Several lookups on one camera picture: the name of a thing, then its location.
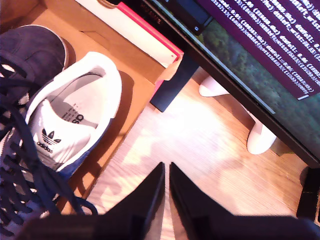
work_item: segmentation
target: monitor screen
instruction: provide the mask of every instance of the monitor screen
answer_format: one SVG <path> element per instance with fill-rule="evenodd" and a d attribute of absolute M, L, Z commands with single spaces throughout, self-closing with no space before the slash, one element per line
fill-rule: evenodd
<path fill-rule="evenodd" d="M 152 2 L 320 160 L 320 1 L 193 0 L 213 17 L 199 36 Z"/>

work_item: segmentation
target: sneaker tongue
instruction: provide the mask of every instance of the sneaker tongue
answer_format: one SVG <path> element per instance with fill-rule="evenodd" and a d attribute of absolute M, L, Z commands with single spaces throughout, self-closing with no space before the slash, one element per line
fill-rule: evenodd
<path fill-rule="evenodd" d="M 54 170 L 77 154 L 95 130 L 92 126 L 63 120 L 48 100 L 39 104 L 29 125 L 39 158 Z"/>

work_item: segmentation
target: adidas sneaker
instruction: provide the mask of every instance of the adidas sneaker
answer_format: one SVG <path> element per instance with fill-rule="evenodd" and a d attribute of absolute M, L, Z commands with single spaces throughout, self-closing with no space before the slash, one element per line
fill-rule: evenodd
<path fill-rule="evenodd" d="M 50 29 L 25 25 L 0 35 L 0 101 L 21 108 L 68 63 L 67 48 Z M 11 129 L 0 109 L 0 140 Z"/>
<path fill-rule="evenodd" d="M 69 179 L 106 132 L 122 80 L 105 55 L 89 52 L 30 100 L 26 114 L 41 161 Z"/>
<path fill-rule="evenodd" d="M 42 163 L 18 109 L 3 101 L 0 108 L 10 112 L 13 122 L 0 156 L 0 239 L 13 240 L 31 219 L 60 214 L 57 196 L 65 197 L 78 214 L 84 214 L 82 206 L 98 214 L 91 203 L 74 195 L 56 171 Z"/>

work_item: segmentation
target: adidas trefoil logo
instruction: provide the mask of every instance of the adidas trefoil logo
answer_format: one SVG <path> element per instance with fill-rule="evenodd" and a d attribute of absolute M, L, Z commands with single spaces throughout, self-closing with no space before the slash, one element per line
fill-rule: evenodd
<path fill-rule="evenodd" d="M 54 136 L 55 136 L 55 131 L 52 131 L 49 133 L 49 135 L 47 135 L 46 130 L 42 129 L 42 139 L 46 144 L 56 145 L 61 142 L 61 139 L 54 139 Z M 49 146 L 45 145 L 44 143 L 41 143 L 38 141 L 36 144 L 41 148 L 43 148 L 44 150 L 46 150 L 47 152 L 51 154 L 53 153 L 53 151 L 49 148 Z"/>
<path fill-rule="evenodd" d="M 42 129 L 42 139 L 45 143 L 49 145 L 56 145 L 61 142 L 61 139 L 54 139 L 55 131 L 52 131 L 47 135 L 47 132 L 45 129 Z"/>

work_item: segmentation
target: cardboard box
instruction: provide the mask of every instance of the cardboard box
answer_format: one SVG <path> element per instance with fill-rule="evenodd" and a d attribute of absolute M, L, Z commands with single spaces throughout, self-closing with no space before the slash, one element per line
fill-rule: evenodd
<path fill-rule="evenodd" d="M 148 104 L 165 68 L 75 0 L 1 0 L 2 32 L 28 24 L 48 27 L 60 35 L 67 42 L 69 64 L 95 51 L 109 57 L 120 72 L 122 95 L 116 117 L 69 181 L 75 194 L 86 198 Z M 59 207 L 64 213 L 71 211 L 64 201 Z"/>

